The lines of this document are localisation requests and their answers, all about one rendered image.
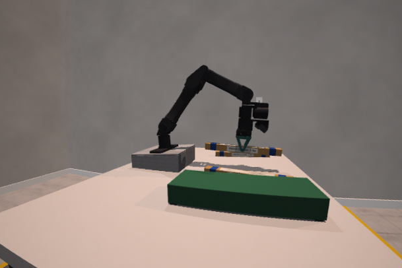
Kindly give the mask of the brown cardboard box with blue bands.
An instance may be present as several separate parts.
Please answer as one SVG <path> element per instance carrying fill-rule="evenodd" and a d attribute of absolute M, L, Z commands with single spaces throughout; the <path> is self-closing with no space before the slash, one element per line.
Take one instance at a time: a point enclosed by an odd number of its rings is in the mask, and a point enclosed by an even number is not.
<path fill-rule="evenodd" d="M 248 154 L 262 154 L 269 156 L 282 156 L 282 149 L 272 147 L 255 147 L 247 146 L 244 152 L 240 151 L 239 145 L 223 144 L 223 143 L 205 143 L 206 150 L 212 151 L 226 151 L 226 152 L 240 152 Z"/>

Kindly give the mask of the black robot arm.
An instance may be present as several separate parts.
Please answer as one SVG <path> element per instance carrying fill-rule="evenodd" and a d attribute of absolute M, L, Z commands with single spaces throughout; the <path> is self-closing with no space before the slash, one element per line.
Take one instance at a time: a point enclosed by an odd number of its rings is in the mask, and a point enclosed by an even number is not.
<path fill-rule="evenodd" d="M 234 81 L 210 70 L 206 65 L 202 65 L 186 79 L 182 93 L 168 114 L 166 114 L 165 118 L 162 118 L 158 124 L 158 132 L 156 135 L 159 135 L 159 146 L 157 149 L 151 150 L 150 153 L 164 153 L 170 149 L 178 147 L 178 144 L 171 145 L 169 134 L 177 126 L 176 123 L 178 122 L 178 119 L 190 103 L 191 99 L 203 89 L 206 82 L 228 92 L 241 100 L 243 104 L 246 104 L 242 105 L 239 109 L 240 118 L 251 118 L 251 110 L 253 109 L 252 116 L 254 119 L 245 119 L 244 130 L 252 131 L 253 121 L 256 121 L 254 127 L 260 129 L 263 133 L 268 130 L 269 120 L 258 120 L 268 118 L 268 103 L 250 102 L 253 98 L 253 91 L 250 88 L 235 83 Z"/>

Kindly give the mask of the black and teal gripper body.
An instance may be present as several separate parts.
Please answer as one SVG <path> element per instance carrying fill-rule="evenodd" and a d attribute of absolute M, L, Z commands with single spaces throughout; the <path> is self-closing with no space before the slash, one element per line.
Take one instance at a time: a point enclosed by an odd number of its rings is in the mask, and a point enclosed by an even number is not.
<path fill-rule="evenodd" d="M 251 131 L 246 131 L 244 130 L 244 123 L 245 119 L 251 119 L 251 118 L 239 118 L 238 120 L 238 128 L 236 130 L 236 136 L 250 136 L 251 137 Z"/>

